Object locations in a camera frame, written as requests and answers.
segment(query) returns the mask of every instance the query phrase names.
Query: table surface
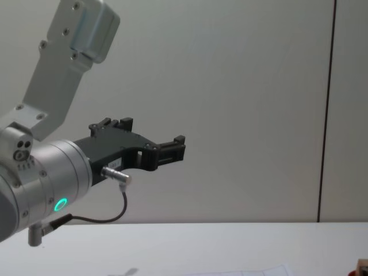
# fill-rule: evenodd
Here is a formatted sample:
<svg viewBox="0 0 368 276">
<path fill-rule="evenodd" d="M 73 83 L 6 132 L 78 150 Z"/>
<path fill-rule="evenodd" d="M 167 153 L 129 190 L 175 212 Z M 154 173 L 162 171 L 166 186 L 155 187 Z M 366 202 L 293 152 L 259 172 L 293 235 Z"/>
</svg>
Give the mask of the table surface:
<svg viewBox="0 0 368 276">
<path fill-rule="evenodd" d="M 0 275 L 140 276 L 258 270 L 346 276 L 368 258 L 368 223 L 71 225 L 31 248 L 0 244 Z"/>
</svg>

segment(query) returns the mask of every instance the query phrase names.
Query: cable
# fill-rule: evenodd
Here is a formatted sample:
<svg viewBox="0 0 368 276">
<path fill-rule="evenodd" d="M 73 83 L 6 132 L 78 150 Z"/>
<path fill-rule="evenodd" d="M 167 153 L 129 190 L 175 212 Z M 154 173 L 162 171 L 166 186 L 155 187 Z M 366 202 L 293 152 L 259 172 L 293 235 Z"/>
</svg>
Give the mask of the cable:
<svg viewBox="0 0 368 276">
<path fill-rule="evenodd" d="M 60 226 L 64 225 L 65 223 L 68 223 L 71 220 L 83 220 L 83 221 L 87 221 L 88 223 L 112 223 L 114 221 L 117 221 L 125 214 L 125 212 L 127 211 L 127 207 L 128 207 L 128 199 L 126 198 L 127 195 L 125 192 L 122 192 L 122 197 L 124 199 L 124 206 L 122 207 L 121 213 L 118 214 L 114 218 L 111 218 L 109 220 L 95 220 L 93 218 L 79 217 L 79 216 L 73 216 L 72 214 L 67 214 L 49 223 L 49 225 L 51 226 L 51 231 L 58 229 Z"/>
<path fill-rule="evenodd" d="M 117 221 L 118 219 L 120 219 L 125 212 L 127 211 L 127 207 L 128 207 L 128 199 L 126 198 L 127 195 L 126 193 L 122 193 L 122 197 L 124 199 L 124 206 L 122 208 L 122 211 L 120 214 L 118 214 L 116 217 L 111 218 L 109 220 L 95 220 L 93 218 L 87 218 L 87 217 L 79 217 L 79 216 L 73 216 L 72 219 L 73 220 L 83 220 L 83 221 L 87 221 L 88 223 L 112 223 L 114 221 Z"/>
</svg>

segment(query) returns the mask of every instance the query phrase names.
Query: screw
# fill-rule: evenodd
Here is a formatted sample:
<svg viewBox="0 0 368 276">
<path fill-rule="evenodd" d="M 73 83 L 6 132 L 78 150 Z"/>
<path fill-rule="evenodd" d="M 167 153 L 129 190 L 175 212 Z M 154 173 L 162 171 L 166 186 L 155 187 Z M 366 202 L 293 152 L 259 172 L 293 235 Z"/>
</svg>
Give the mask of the screw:
<svg viewBox="0 0 368 276">
<path fill-rule="evenodd" d="M 70 58 L 71 58 L 71 60 L 75 60 L 75 59 L 78 58 L 78 54 L 77 53 L 73 53 Z"/>
<path fill-rule="evenodd" d="M 41 114 L 38 114 L 38 115 L 37 115 L 36 119 L 37 119 L 37 120 L 42 120 L 44 117 L 45 117 L 45 114 L 42 114 L 42 113 L 41 113 Z"/>
<path fill-rule="evenodd" d="M 46 177 L 46 176 L 47 176 L 47 172 L 45 172 L 45 171 L 40 171 L 40 176 L 41 176 L 41 177 Z"/>
<path fill-rule="evenodd" d="M 67 35 L 69 35 L 69 28 L 65 28 L 63 30 L 63 36 L 67 36 Z"/>
<path fill-rule="evenodd" d="M 47 46 L 47 42 L 45 40 L 41 40 L 40 42 L 40 49 L 44 49 Z"/>
<path fill-rule="evenodd" d="M 75 4 L 73 5 L 73 10 L 78 10 L 80 6 L 81 5 L 79 4 L 79 2 L 75 2 Z"/>
<path fill-rule="evenodd" d="M 15 154 L 15 160 L 16 161 L 22 161 L 22 159 L 24 158 L 24 154 L 22 151 L 17 151 Z"/>
</svg>

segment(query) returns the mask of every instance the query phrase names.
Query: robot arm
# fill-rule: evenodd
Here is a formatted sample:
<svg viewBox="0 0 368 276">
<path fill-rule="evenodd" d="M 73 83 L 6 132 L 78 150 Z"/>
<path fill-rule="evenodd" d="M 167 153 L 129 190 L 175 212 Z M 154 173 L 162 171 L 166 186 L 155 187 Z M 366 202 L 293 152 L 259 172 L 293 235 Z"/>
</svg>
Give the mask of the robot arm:
<svg viewBox="0 0 368 276">
<path fill-rule="evenodd" d="M 74 143 L 33 146 L 63 123 L 83 73 L 105 60 L 119 23 L 102 0 L 61 0 L 23 102 L 0 118 L 0 242 L 30 227 L 37 246 L 42 219 L 93 185 L 112 178 L 125 189 L 131 177 L 123 169 L 183 160 L 184 136 L 153 143 L 132 132 L 131 118 L 92 124 L 90 137 Z"/>
</svg>

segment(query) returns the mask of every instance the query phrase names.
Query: black vertical line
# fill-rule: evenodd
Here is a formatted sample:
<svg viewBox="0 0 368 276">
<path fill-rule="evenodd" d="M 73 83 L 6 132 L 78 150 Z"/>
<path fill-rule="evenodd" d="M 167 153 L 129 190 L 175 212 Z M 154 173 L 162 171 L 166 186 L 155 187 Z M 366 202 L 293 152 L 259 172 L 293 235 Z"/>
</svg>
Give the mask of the black vertical line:
<svg viewBox="0 0 368 276">
<path fill-rule="evenodd" d="M 331 33 L 331 48 L 329 50 L 329 68 L 328 68 L 328 83 L 327 83 L 327 97 L 326 97 L 326 109 L 324 115 L 324 132 L 323 132 L 323 147 L 322 147 L 322 160 L 321 160 L 321 175 L 320 175 L 320 192 L 318 198 L 318 215 L 317 222 L 320 222 L 321 216 L 321 199 L 322 199 L 322 183 L 323 183 L 323 169 L 324 169 L 324 152 L 326 148 L 326 132 L 327 132 L 327 117 L 328 117 L 328 104 L 329 104 L 329 89 L 331 87 L 331 71 L 332 71 L 332 57 L 334 55 L 334 38 L 335 38 L 335 21 L 336 21 L 336 7 L 337 1 L 333 1 L 333 17 L 332 17 L 332 33 Z"/>
</svg>

